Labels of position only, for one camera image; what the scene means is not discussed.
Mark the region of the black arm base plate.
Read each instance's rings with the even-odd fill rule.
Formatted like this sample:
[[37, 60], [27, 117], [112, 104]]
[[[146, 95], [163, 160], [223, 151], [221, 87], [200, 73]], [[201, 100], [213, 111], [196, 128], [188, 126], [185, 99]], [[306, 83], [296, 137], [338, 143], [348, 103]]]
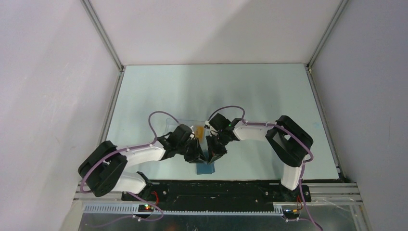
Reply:
[[140, 193], [144, 200], [165, 202], [171, 196], [254, 196], [273, 202], [311, 201], [309, 187], [285, 188], [279, 180], [153, 180]]

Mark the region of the left aluminium frame post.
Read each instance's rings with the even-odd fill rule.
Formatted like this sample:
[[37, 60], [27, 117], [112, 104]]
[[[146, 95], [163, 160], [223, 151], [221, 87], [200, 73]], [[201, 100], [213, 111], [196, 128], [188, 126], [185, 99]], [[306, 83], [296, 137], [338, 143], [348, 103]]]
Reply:
[[102, 43], [104, 44], [105, 48], [107, 49], [109, 55], [111, 56], [115, 66], [122, 72], [124, 70], [124, 65], [121, 62], [113, 43], [111, 42], [92, 2], [90, 0], [81, 0], [81, 4], [84, 7], [85, 12], [87, 13], [90, 21], [92, 22], [97, 34], [100, 36]]

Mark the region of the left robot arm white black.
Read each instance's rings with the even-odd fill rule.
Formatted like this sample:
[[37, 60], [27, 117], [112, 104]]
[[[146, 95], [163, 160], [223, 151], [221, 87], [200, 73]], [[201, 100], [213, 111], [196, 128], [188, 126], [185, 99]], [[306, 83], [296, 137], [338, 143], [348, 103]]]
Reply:
[[159, 162], [175, 155], [183, 156], [187, 163], [206, 161], [200, 141], [193, 129], [185, 124], [156, 137], [152, 143], [118, 148], [104, 141], [79, 166], [80, 192], [102, 197], [110, 192], [130, 192], [140, 200], [151, 197], [150, 180], [144, 173], [128, 173], [136, 165]]

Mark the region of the left controller board with leds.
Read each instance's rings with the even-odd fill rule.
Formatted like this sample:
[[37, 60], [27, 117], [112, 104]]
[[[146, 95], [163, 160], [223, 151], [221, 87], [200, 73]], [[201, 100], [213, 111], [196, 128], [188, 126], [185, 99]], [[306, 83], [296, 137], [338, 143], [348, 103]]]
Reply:
[[138, 207], [139, 213], [151, 213], [155, 211], [155, 207], [149, 204], [142, 204]]

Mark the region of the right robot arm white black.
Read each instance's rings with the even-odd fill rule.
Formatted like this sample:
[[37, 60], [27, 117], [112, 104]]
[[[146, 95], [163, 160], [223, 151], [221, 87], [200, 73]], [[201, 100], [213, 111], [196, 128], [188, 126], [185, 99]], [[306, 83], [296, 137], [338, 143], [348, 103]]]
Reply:
[[280, 180], [280, 196], [292, 201], [299, 195], [298, 185], [304, 173], [304, 166], [313, 160], [310, 148], [311, 136], [290, 117], [282, 115], [276, 122], [249, 122], [242, 118], [232, 121], [220, 113], [205, 122], [209, 135], [208, 162], [212, 163], [227, 153], [226, 146], [233, 141], [268, 142], [283, 162], [283, 176]]

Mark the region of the gold card in box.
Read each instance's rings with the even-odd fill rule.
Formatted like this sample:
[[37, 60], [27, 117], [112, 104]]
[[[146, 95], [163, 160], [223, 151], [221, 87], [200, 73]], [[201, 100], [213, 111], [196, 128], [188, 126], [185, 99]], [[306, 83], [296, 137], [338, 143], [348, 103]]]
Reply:
[[204, 137], [205, 128], [203, 126], [197, 126], [195, 135], [197, 138], [202, 139]]

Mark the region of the clear acrylic card box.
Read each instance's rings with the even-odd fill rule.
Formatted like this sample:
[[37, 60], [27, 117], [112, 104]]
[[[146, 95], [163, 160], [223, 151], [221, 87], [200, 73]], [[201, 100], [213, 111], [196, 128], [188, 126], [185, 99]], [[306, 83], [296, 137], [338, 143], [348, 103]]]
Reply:
[[[166, 120], [166, 127], [165, 130], [163, 132], [163, 134], [166, 134], [168, 132], [173, 132], [177, 126], [179, 125], [184, 125], [190, 128], [190, 130], [193, 131], [193, 133], [195, 134], [195, 130], [197, 126], [205, 126], [204, 121], [201, 120], [183, 120], [183, 119], [178, 119], [178, 122], [176, 122], [174, 119], [168, 118]], [[204, 132], [204, 137], [209, 135], [209, 130], [207, 128], [205, 128], [205, 132]]]

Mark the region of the aluminium frame post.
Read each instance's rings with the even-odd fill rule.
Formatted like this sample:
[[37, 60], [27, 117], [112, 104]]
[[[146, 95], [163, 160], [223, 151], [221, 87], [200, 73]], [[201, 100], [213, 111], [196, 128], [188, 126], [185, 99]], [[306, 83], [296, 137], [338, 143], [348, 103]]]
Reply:
[[102, 43], [104, 44], [105, 48], [107, 49], [109, 55], [111, 56], [115, 66], [122, 72], [124, 70], [124, 65], [121, 62], [113, 43], [111, 42], [92, 2], [90, 0], [81, 0], [81, 4], [84, 7], [85, 12], [87, 13], [90, 21], [92, 22], [97, 34], [100, 36]]
[[324, 48], [327, 40], [329, 39], [331, 33], [333, 32], [335, 26], [337, 25], [339, 19], [341, 18], [343, 12], [345, 11], [347, 5], [349, 4], [350, 0], [341, 0], [338, 4], [333, 16], [331, 17], [328, 25], [326, 26], [316, 48], [312, 52], [312, 55], [307, 63], [308, 69], [312, 69], [313, 65], [315, 64], [316, 60], [319, 57], [322, 49]]

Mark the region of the blue leather card holder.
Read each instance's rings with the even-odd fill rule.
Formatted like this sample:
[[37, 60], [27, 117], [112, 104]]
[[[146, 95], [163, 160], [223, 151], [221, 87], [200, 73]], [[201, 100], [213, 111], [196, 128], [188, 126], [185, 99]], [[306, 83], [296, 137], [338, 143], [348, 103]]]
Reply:
[[197, 163], [196, 164], [196, 174], [197, 175], [211, 175], [215, 173], [214, 163]]

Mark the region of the controller board with leds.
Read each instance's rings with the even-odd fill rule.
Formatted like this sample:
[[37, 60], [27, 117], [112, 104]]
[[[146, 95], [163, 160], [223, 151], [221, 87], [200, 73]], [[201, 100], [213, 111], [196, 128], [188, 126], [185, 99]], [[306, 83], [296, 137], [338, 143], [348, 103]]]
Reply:
[[138, 207], [139, 213], [151, 213], [155, 211], [155, 207], [149, 204], [142, 204]]
[[282, 218], [286, 221], [298, 221], [301, 214], [300, 209], [284, 210]]

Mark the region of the right controller board with leds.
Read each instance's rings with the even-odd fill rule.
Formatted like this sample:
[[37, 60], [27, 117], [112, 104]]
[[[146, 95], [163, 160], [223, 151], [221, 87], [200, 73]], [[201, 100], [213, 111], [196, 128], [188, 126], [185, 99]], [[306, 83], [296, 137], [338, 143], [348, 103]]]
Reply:
[[286, 221], [298, 221], [301, 214], [300, 209], [284, 210], [282, 218]]

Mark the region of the right aluminium frame post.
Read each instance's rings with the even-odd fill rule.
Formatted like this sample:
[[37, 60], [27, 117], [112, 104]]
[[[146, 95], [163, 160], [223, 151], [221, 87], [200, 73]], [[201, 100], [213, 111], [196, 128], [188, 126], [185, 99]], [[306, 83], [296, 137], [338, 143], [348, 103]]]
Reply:
[[308, 69], [312, 69], [313, 65], [315, 64], [316, 60], [319, 57], [322, 49], [324, 48], [327, 40], [329, 39], [331, 33], [333, 32], [335, 26], [337, 25], [339, 19], [341, 18], [343, 12], [345, 11], [347, 5], [349, 4], [350, 0], [341, 0], [338, 4], [333, 16], [331, 17], [328, 25], [326, 26], [316, 48], [312, 52], [312, 55], [307, 63]]

